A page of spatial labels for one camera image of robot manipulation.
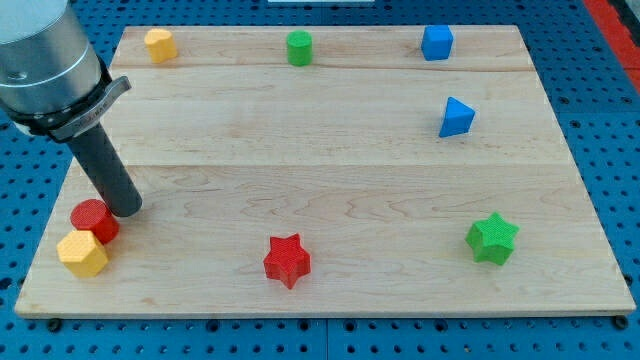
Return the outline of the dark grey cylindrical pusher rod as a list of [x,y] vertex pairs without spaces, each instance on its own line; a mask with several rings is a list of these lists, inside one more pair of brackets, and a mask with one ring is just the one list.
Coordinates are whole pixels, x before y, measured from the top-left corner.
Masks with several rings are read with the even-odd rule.
[[129,217],[141,209],[142,197],[101,124],[67,146],[113,215]]

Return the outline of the grey clamp flange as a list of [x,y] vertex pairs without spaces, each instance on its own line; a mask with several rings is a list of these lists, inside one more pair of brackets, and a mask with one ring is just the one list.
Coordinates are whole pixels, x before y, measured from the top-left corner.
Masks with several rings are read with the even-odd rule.
[[125,92],[132,88],[127,76],[111,77],[103,60],[101,78],[85,97],[50,113],[23,113],[6,105],[6,114],[31,136],[48,136],[57,143],[68,142],[99,124],[100,118]]

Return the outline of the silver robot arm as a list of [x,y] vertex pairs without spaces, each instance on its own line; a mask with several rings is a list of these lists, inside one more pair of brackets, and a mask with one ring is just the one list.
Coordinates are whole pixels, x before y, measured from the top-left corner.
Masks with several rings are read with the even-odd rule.
[[142,197],[100,119],[130,88],[111,77],[69,0],[2,2],[2,110],[24,133],[66,144],[118,217]]

